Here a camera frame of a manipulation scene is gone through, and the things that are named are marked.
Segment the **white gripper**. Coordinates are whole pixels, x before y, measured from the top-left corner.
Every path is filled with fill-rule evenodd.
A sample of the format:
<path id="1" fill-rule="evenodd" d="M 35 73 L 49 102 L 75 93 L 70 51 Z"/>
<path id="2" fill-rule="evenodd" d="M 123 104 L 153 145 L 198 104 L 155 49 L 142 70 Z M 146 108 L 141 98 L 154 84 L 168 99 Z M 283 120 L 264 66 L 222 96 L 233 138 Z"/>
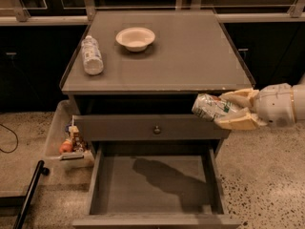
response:
<path id="1" fill-rule="evenodd" d="M 292 86 L 283 83 L 270 85 L 262 90 L 253 88 L 227 92 L 220 97 L 244 109 L 217 118 L 217 126 L 226 130 L 249 131 L 258 128 L 257 120 L 248 108 L 254 106 L 257 115 L 270 127 L 289 127 L 295 123 Z"/>

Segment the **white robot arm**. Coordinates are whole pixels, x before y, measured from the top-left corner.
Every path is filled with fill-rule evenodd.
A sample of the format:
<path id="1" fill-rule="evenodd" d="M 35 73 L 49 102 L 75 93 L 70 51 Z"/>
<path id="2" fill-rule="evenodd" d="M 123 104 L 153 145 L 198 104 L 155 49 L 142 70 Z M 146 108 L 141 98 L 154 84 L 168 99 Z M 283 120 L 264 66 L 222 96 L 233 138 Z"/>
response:
<path id="1" fill-rule="evenodd" d="M 221 98 L 240 107 L 236 113 L 215 121 L 223 129 L 285 128 L 305 121 L 304 77 L 293 86 L 282 83 L 261 90 L 242 89 L 224 93 Z"/>

